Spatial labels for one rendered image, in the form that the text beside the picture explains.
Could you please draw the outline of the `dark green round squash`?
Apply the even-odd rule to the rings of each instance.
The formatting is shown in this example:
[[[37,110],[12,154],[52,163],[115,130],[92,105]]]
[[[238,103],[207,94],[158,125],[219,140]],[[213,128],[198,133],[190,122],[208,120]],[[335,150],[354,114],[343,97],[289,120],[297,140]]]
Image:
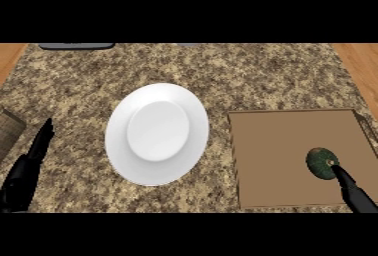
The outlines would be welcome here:
[[[332,180],[332,166],[340,164],[335,154],[326,148],[313,148],[306,156],[306,164],[312,174],[322,180]]]

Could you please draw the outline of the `white oval plate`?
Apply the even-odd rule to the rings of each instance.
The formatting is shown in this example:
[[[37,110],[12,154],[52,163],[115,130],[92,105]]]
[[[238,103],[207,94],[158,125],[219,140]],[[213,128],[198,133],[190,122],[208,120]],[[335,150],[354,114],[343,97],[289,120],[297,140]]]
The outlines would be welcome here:
[[[208,115],[195,94],[170,83],[140,87],[121,100],[106,125],[115,171],[139,185],[168,184],[195,167],[208,134]]]

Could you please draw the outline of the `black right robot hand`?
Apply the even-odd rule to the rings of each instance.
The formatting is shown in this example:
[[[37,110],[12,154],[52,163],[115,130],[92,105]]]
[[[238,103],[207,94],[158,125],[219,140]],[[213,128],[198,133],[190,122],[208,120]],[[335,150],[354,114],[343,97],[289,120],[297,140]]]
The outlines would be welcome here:
[[[372,201],[363,189],[357,186],[354,179],[340,165],[331,166],[335,173],[343,200],[354,213],[378,213],[378,205]]]

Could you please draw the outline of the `dark grey flat appliance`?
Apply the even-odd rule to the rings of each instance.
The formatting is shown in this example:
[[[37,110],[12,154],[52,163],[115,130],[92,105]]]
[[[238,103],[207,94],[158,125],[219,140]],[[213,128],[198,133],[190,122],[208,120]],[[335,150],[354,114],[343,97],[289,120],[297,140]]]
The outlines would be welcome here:
[[[103,50],[111,49],[115,43],[38,43],[44,50]]]

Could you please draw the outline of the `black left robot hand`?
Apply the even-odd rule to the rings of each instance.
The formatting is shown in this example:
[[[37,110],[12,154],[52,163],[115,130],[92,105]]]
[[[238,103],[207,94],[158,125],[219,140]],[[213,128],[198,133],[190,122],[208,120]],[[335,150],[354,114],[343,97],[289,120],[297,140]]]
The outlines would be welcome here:
[[[10,168],[0,188],[0,213],[27,212],[38,183],[40,166],[53,138],[52,119],[47,119],[35,135],[30,150]]]

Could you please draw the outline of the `brown flat tray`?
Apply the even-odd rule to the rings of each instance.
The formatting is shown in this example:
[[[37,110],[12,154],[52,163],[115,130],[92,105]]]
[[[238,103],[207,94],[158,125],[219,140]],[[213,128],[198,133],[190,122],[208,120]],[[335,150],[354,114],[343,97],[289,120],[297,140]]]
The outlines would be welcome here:
[[[229,121],[244,209],[343,203],[338,181],[319,179],[307,168],[307,153],[319,147],[378,202],[378,150],[354,110],[232,112]]]

